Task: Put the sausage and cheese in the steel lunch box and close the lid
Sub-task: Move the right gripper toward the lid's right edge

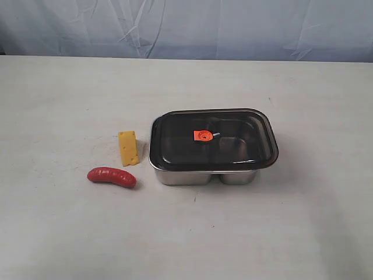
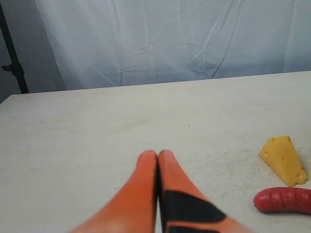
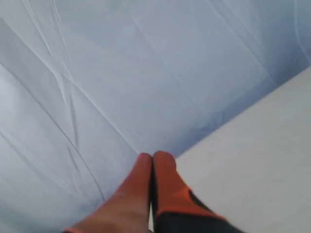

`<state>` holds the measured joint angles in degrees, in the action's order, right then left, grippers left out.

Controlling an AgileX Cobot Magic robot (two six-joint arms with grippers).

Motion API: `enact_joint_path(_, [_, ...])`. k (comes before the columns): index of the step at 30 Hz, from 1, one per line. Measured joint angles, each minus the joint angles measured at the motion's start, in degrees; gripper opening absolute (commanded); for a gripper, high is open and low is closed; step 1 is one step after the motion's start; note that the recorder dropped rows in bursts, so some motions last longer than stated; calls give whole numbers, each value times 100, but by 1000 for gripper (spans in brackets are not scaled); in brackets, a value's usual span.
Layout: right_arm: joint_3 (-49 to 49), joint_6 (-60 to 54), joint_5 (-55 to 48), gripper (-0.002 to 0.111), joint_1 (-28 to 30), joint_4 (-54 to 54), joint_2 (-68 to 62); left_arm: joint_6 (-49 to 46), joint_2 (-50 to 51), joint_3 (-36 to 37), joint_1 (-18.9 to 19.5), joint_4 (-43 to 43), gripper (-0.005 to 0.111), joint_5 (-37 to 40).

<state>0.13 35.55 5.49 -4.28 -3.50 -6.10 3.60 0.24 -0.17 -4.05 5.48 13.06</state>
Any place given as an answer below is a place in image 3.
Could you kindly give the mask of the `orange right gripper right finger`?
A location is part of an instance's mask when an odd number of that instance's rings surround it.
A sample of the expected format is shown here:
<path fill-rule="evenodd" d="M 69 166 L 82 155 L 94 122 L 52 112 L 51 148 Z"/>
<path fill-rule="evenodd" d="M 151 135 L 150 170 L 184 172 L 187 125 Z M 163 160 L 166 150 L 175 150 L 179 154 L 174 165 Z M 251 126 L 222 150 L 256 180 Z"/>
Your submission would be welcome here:
<path fill-rule="evenodd" d="M 156 233 L 233 233 L 235 227 L 202 203 L 168 152 L 153 155 L 152 208 Z"/>

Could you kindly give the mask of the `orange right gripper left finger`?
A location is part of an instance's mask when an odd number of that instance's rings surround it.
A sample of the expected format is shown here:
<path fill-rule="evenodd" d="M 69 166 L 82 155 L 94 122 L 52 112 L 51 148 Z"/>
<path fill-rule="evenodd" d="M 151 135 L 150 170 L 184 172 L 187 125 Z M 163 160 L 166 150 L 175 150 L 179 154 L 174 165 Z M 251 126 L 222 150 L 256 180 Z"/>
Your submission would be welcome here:
<path fill-rule="evenodd" d="M 94 213 L 65 233 L 147 233 L 150 213 L 151 155 L 142 153 L 115 193 Z"/>

